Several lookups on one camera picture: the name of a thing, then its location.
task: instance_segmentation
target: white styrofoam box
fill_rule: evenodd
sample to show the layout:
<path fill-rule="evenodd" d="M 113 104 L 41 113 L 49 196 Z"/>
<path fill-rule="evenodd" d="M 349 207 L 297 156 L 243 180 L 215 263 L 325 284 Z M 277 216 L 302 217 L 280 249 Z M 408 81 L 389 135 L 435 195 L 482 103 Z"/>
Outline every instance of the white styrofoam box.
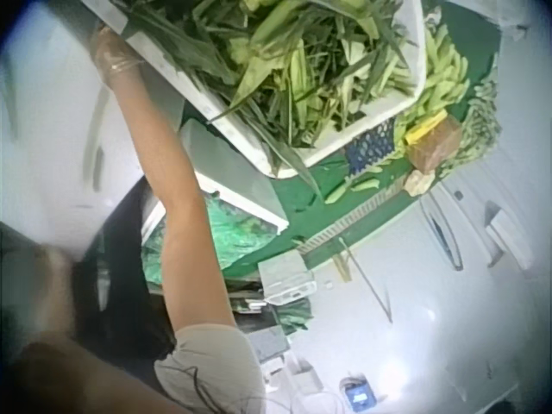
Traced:
<path fill-rule="evenodd" d="M 287 228 L 289 222 L 270 180 L 228 143 L 217 139 L 195 119 L 180 130 L 180 140 L 203 191 L 218 192 L 221 200 L 273 224 L 279 233 Z M 157 198 L 150 198 L 144 210 L 142 242 L 148 239 L 166 214 Z"/>
<path fill-rule="evenodd" d="M 127 23 L 127 17 L 106 0 L 82 0 L 94 13 L 105 21 L 117 33 L 121 33 Z M 389 93 L 369 103 L 362 110 L 367 115 L 345 128 L 342 132 L 329 129 L 317 140 L 316 148 L 299 149 L 298 153 L 307 166 L 313 166 L 344 145 L 358 134 L 373 128 L 383 121 L 397 115 L 414 104 L 422 93 L 425 84 L 425 37 L 423 31 L 423 12 L 420 0 L 404 0 L 395 15 L 395 21 L 405 26 L 407 42 L 403 55 L 412 73 L 415 85 L 412 97 L 398 91 Z M 143 33 L 139 32 L 127 39 L 134 50 L 157 69 L 169 83 L 193 104 L 206 118 L 211 119 L 226 108 L 226 104 L 205 88 L 197 88 L 183 72 L 178 72 L 164 57 L 163 52 Z M 262 173 L 278 179 L 287 179 L 297 175 L 288 166 L 282 166 L 274 176 L 269 161 L 269 153 L 261 144 L 257 134 L 244 123 L 238 115 L 230 114 L 213 122 L 219 131 Z"/>
<path fill-rule="evenodd" d="M 317 291 L 317 282 L 296 249 L 259 263 L 259 274 L 269 304 L 289 304 Z"/>
<path fill-rule="evenodd" d="M 97 17 L 81 3 L 60 3 L 31 3 L 0 56 L 0 220 L 80 260 L 143 172 L 90 58 Z M 184 99 L 152 68 L 144 76 L 176 129 Z M 99 147 L 103 162 L 94 167 Z M 85 165 L 99 172 L 95 187 Z"/>

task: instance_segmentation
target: vegetable stall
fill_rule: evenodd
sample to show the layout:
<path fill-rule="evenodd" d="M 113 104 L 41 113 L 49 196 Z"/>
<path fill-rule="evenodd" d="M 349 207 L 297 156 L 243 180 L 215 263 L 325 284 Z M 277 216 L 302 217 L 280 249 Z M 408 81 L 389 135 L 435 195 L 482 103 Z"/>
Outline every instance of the vegetable stall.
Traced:
<path fill-rule="evenodd" d="M 424 41 L 418 45 L 409 38 L 412 30 L 405 22 L 394 18 L 407 0 L 112 3 L 129 18 L 123 36 L 146 33 L 178 76 L 185 73 L 188 86 L 201 91 L 194 104 L 200 112 L 209 112 L 202 98 L 216 103 L 206 122 L 235 126 L 238 119 L 253 130 L 242 135 L 261 148 L 258 153 L 268 149 L 271 165 L 262 172 L 278 176 L 279 169 L 292 169 L 298 174 L 273 180 L 290 221 L 288 230 L 227 267 L 226 279 L 243 279 L 259 261 L 296 247 L 410 172 L 408 137 L 428 128 L 443 110 L 462 123 L 464 134 L 458 151 L 437 168 L 438 179 L 482 156 L 499 133 L 492 64 L 499 30 L 453 4 L 442 5 L 444 24 L 422 24 Z M 421 80 L 419 62 L 411 59 L 409 47 L 423 50 Z M 370 109 L 389 97 L 399 110 L 384 118 L 373 116 Z M 309 154 L 367 119 L 377 122 L 365 123 L 360 132 L 372 132 L 388 120 L 391 135 L 376 147 L 370 147 L 377 140 L 366 139 L 367 134 L 347 136 L 338 140 L 331 156 L 312 161 Z M 232 141 L 239 128 L 216 127 L 255 164 L 252 153 L 245 154 Z M 371 158 L 354 169 L 347 145 L 362 135 Z M 414 200 L 400 192 L 342 238 L 348 245 L 360 240 Z M 304 258 L 313 267 L 341 249 L 327 243 Z"/>

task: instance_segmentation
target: woman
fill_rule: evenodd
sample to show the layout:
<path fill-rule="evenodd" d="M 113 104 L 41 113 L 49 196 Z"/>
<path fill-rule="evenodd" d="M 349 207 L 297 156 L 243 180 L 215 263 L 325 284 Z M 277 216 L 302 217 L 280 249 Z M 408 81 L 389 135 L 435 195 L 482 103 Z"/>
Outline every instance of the woman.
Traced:
<path fill-rule="evenodd" d="M 235 326 L 191 163 L 152 104 L 140 61 L 124 41 L 104 28 L 94 49 L 95 63 L 115 93 L 147 181 L 166 208 L 161 268 L 176 345 L 165 358 L 154 360 L 164 352 L 166 341 L 161 329 L 145 329 L 154 325 L 154 318 L 147 309 L 143 273 L 131 268 L 136 260 L 124 265 L 126 258 L 140 254 L 141 194 L 134 188 L 106 227 L 107 261 L 123 263 L 110 267 L 108 338 L 98 341 L 88 335 L 84 341 L 104 361 L 68 339 L 75 324 L 69 317 L 71 272 L 57 254 L 48 253 L 52 278 L 42 313 L 50 333 L 27 347 L 16 371 L 35 396 L 54 403 L 56 412 L 263 412 L 259 363 Z M 129 244 L 130 235 L 134 239 Z M 122 282 L 122 273 L 138 273 L 142 279 L 138 284 Z M 92 327 L 99 324 L 97 318 L 89 321 Z M 148 332 L 156 334 L 147 337 Z"/>

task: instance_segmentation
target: clear plastic glove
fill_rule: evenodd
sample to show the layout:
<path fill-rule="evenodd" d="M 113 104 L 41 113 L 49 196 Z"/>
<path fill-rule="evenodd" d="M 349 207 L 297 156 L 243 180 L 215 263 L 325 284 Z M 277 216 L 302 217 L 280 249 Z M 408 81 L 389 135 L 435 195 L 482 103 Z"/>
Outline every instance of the clear plastic glove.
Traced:
<path fill-rule="evenodd" d="M 105 84 L 121 73 L 138 74 L 143 62 L 132 48 L 110 28 L 100 28 L 92 38 L 91 55 Z"/>

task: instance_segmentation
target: white wall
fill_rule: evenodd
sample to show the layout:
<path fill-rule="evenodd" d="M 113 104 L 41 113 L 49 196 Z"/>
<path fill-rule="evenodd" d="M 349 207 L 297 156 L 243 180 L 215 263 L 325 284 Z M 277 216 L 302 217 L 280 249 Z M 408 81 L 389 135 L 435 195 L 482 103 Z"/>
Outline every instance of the white wall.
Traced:
<path fill-rule="evenodd" d="M 34 2 L 0 56 L 0 220 L 75 260 L 143 175 L 115 97 L 90 58 L 96 23 L 80 2 Z M 153 69 L 145 74 L 177 128 L 184 99 Z M 98 146 L 104 157 L 94 189 L 85 164 Z"/>

